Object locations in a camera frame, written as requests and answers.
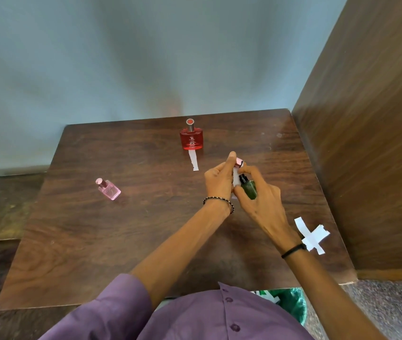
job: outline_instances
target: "gray wall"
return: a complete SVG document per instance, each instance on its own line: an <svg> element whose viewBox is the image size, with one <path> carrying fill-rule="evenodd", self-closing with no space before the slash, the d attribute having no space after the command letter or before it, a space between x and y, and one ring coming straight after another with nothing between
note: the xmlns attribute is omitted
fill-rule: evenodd
<svg viewBox="0 0 402 340"><path fill-rule="evenodd" d="M0 174L66 124L294 106L346 0L0 0Z"/></svg>

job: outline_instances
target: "shirt sleeve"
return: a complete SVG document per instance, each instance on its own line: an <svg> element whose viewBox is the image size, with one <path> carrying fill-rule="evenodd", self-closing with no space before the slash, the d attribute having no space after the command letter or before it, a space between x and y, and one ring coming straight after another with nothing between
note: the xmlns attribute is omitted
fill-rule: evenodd
<svg viewBox="0 0 402 340"><path fill-rule="evenodd" d="M135 340L152 312L141 281L120 274L95 300L69 313L40 340Z"/></svg>

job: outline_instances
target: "green perfume bottle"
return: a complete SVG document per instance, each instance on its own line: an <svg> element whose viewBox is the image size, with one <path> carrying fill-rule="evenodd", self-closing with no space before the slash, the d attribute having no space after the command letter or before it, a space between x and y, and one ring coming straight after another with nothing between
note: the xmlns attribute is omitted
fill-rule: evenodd
<svg viewBox="0 0 402 340"><path fill-rule="evenodd" d="M239 181L248 198L251 200L255 199L258 195L256 192L255 182L253 180L249 180L245 174L239 175Z"/></svg>

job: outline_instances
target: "shirt button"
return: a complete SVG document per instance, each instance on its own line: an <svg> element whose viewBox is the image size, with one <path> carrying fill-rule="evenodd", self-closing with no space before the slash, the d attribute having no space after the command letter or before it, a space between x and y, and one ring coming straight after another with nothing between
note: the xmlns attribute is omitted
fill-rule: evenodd
<svg viewBox="0 0 402 340"><path fill-rule="evenodd" d="M235 323L233 323L233 324L231 325L231 329L232 329L234 332L240 331L240 327L239 327L238 325L236 325Z"/></svg>

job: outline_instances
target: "black bracelet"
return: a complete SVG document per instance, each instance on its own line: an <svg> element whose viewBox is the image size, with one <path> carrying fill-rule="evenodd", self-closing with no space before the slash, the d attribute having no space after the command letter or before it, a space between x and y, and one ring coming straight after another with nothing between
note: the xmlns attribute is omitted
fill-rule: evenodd
<svg viewBox="0 0 402 340"><path fill-rule="evenodd" d="M307 249L307 246L305 245L305 243L301 243L296 245L295 247L292 247L291 249L289 249L289 251L287 251L286 253L284 253L281 257L283 259L285 259L286 257L288 257L289 255L291 255L292 253L294 253L295 251L298 251L299 249Z"/></svg>
<svg viewBox="0 0 402 340"><path fill-rule="evenodd" d="M229 200L227 200L226 198L221 198L221 197L206 197L206 198L204 198L204 200L202 201L202 204L204 205L204 204L205 204L205 201L208 200L208 199L224 200L225 202L228 202L228 204L231 206L230 215L234 212L234 205L232 205L232 203L231 203Z"/></svg>

